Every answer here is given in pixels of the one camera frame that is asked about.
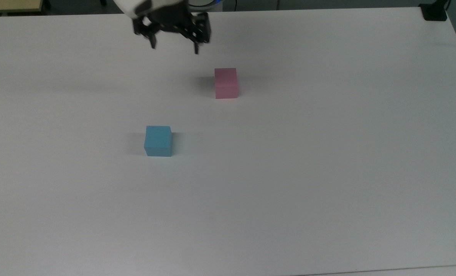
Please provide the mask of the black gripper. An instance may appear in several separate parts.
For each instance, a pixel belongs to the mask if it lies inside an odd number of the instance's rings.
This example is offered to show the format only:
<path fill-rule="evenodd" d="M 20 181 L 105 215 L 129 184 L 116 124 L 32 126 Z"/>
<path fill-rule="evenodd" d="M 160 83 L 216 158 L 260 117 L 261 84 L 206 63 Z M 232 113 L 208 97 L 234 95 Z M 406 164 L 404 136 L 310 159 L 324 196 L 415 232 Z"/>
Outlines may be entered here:
<path fill-rule="evenodd" d="M 181 30 L 181 35 L 193 42 L 196 55 L 200 45 L 211 39 L 209 14 L 191 14 L 187 0 L 143 0 L 135 6 L 132 26 L 135 35 L 147 39 L 152 49 L 156 48 L 158 30 L 172 30 L 174 33 Z"/>

